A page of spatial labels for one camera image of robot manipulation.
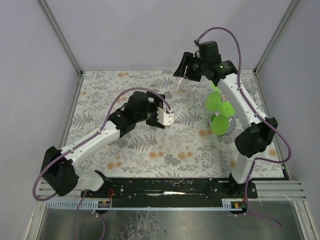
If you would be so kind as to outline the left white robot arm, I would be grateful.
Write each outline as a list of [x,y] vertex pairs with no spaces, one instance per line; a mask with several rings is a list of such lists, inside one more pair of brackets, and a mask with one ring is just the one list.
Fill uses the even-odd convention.
[[97,170],[80,171],[80,166],[99,148],[134,130],[137,123],[145,122],[161,129],[172,124],[172,111],[164,111],[167,104],[165,95],[141,87],[135,87],[133,91],[120,108],[108,111],[101,127],[61,149],[52,146],[46,150],[40,177],[50,185],[55,195],[63,197],[75,188],[98,191],[106,177]]

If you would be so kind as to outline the clear wine glass front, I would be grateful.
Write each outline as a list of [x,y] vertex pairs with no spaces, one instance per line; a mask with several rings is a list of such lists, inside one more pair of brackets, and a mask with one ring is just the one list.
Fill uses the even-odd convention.
[[171,77],[169,80],[170,82],[166,88],[166,91],[164,92],[164,95],[166,100],[173,100],[175,97],[178,96],[181,90],[184,89],[187,80],[184,77],[175,76]]

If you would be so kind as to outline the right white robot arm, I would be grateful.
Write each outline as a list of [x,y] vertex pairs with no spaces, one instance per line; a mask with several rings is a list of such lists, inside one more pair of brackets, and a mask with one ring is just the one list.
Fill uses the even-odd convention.
[[183,53],[173,75],[195,82],[206,77],[227,97],[242,126],[242,133],[235,138],[239,155],[231,176],[237,184],[244,184],[251,178],[254,159],[271,144],[278,122],[274,117],[268,118],[255,104],[241,82],[240,68],[230,60],[222,60],[215,41],[197,46],[196,53]]

